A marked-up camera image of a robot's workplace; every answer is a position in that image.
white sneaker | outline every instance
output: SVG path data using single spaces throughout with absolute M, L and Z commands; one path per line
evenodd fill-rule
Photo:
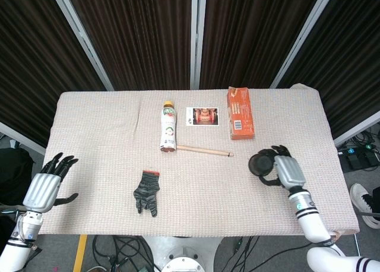
M 372 213 L 372 196 L 361 184 L 355 183 L 350 188 L 350 198 L 352 203 L 364 213 Z M 380 221 L 374 217 L 362 216 L 366 225 L 373 229 L 380 229 Z

metal frame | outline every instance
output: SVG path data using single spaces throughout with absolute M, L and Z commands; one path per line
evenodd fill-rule
M 344 143 L 346 140 L 349 140 L 351 137 L 354 137 L 358 133 L 364 131 L 365 129 L 369 128 L 370 126 L 374 125 L 375 123 L 380 122 L 380 111 L 373 114 L 369 118 L 362 121 L 360 124 L 354 126 L 349 131 L 346 131 L 341 136 L 334 139 L 334 144 L 336 147 L 340 146 L 342 143 Z
M 284 74 L 288 70 L 289 66 L 292 64 L 294 58 L 296 57 L 298 51 L 300 50 L 301 46 L 305 42 L 306 38 L 309 36 L 310 31 L 313 29 L 316 21 L 318 21 L 319 16 L 322 14 L 323 10 L 325 9 L 327 3 L 330 0 L 317 0 L 314 7 L 312 8 L 308 18 L 306 19 L 292 49 L 290 50 L 287 58 L 285 59 L 284 63 L 282 64 L 280 70 L 278 71 L 276 77 L 274 77 L 274 80 L 270 86 L 270 88 L 277 88 L 278 84 L 280 83 L 281 79 L 284 77 Z
M 191 0 L 190 89 L 200 87 L 206 0 Z
M 13 138 L 14 140 L 17 140 L 19 143 L 24 144 L 30 149 L 33 149 L 34 151 L 42 155 L 45 155 L 45 148 L 35 143 L 33 140 L 27 138 L 25 135 L 22 135 L 14 129 L 10 128 L 9 126 L 3 124 L 2 122 L 0 122 L 0 132 L 9 136 L 10 138 Z
M 77 37 L 80 45 L 82 46 L 85 54 L 90 60 L 92 66 L 94 67 L 97 75 L 102 81 L 104 87 L 107 91 L 114 91 L 114 88 L 108 78 L 108 75 L 100 61 L 95 48 L 93 47 L 91 40 L 88 38 L 86 30 L 84 29 L 82 22 L 79 19 L 77 12 L 70 0 L 55 0 L 63 12 L 67 22 L 69 23 L 71 29 L 73 30 L 75 36 Z

curtain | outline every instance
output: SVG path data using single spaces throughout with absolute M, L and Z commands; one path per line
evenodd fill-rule
M 200 88 L 269 88 L 316 0 L 206 0 Z
M 71 0 L 115 90 L 189 89 L 191 0 Z
M 104 87 L 55 0 L 0 8 L 0 121 L 46 146 L 60 94 Z
M 280 82 L 317 89 L 334 138 L 380 110 L 380 0 L 330 0 Z

orange box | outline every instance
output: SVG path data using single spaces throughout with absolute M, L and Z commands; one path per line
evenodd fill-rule
M 232 140 L 249 140 L 254 137 L 251 101 L 248 88 L 228 88 L 228 115 Z

floor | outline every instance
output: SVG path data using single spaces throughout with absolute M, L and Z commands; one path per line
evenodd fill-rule
M 0 140 L 0 148 L 9 147 L 9 138 L 4 137 Z M 34 160 L 33 174 L 37 173 L 42 168 L 43 156 L 21 145 L 27 149 Z M 372 172 L 364 172 L 362 170 L 345 173 L 347 188 L 350 188 L 353 183 L 361 183 L 368 191 L 372 188 L 380 186 L 380 167 Z M 367 227 L 361 217 L 359 217 L 360 233 L 357 234 L 359 239 L 360 251 L 362 255 L 369 258 L 379 259 L 380 256 L 380 230 L 375 230 Z M 96 266 L 96 262 L 92 254 L 92 241 L 94 236 L 88 236 L 86 250 L 83 259 L 82 271 Z M 220 244 L 214 260 L 214 271 L 218 272 L 223 269 L 227 260 L 233 255 L 233 248 L 239 238 L 224 238 Z M 248 238 L 244 238 L 242 248 Z M 30 262 L 26 268 L 26 272 L 71 272 L 74 267 L 75 255 L 78 246 L 78 235 L 40 235 L 37 243 L 43 249 L 42 253 Z M 302 246 L 307 241 L 303 236 L 260 236 L 255 249 L 246 261 L 246 270 L 254 268 L 262 263 L 268 257 L 278 251 Z M 357 255 L 356 246 L 353 236 L 342 236 L 337 242 L 338 246 L 346 253 L 347 256 Z M 99 250 L 104 253 L 113 253 L 112 239 L 110 236 L 102 236 L 99 238 Z M 229 261 L 225 271 L 230 271 L 236 260 L 239 258 L 240 251 L 235 254 Z M 258 268 L 256 271 L 311 271 L 306 262 L 307 249 L 290 251 L 273 258 L 271 261 Z M 140 268 L 145 266 L 144 260 L 136 259 L 136 265 Z

